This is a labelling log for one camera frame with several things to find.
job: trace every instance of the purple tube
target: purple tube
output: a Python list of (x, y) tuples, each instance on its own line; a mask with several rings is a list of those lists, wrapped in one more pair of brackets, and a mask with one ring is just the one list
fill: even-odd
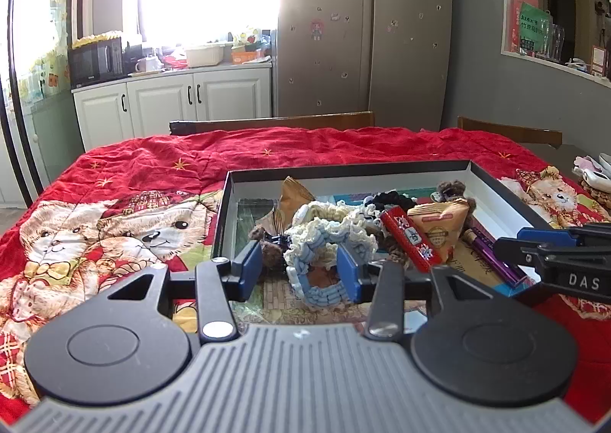
[(462, 239), (471, 245), (473, 250), (481, 255), (503, 281), (512, 288), (515, 288), (526, 279), (526, 273), (522, 271), (519, 266), (501, 262), (494, 256), (493, 242), (477, 228), (472, 227), (466, 229), (462, 234)]

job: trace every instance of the wooden chair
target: wooden chair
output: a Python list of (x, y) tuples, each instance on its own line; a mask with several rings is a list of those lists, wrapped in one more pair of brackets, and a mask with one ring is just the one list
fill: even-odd
[(375, 126), (373, 112), (348, 112), (346, 114), (299, 115), (296, 117), (265, 117), (260, 119), (234, 119), (229, 121), (172, 121), (170, 135), (185, 136), (207, 131), (236, 131), (251, 128), (335, 128), (336, 130), (356, 130)]
[(558, 149), (562, 145), (562, 132), (552, 130), (538, 130), (522, 126), (507, 126), (495, 124), (468, 117), (458, 116), (458, 127), (466, 131), (488, 131), (496, 135), (503, 135), (516, 143), (544, 143)]

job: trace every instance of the orange box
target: orange box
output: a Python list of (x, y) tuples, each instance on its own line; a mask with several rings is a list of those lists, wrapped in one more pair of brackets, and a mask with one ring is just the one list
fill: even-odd
[(234, 64), (243, 64), (263, 57), (263, 49), (255, 50), (254, 52), (231, 52), (231, 62)]

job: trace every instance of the red case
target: red case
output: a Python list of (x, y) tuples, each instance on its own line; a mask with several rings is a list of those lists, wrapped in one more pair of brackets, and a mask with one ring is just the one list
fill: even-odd
[(390, 210), (380, 214), (380, 219), (386, 229), (405, 250), (418, 271), (428, 273), (430, 269), (441, 262), (441, 257), (430, 244), (427, 236), (415, 225), (412, 219), (401, 207), (395, 205)]

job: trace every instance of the brown snack bag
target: brown snack bag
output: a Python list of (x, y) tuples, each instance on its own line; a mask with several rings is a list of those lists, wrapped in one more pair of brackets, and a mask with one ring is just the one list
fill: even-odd
[(462, 198), (440, 204), (416, 205), (407, 211), (444, 262), (451, 260), (454, 254), (467, 214), (469, 204)]
[(282, 231), (280, 233), (291, 226), (293, 216), (299, 207), (314, 200), (316, 197), (305, 186), (291, 176), (287, 176), (282, 183), (280, 194), (280, 211), (282, 212)]

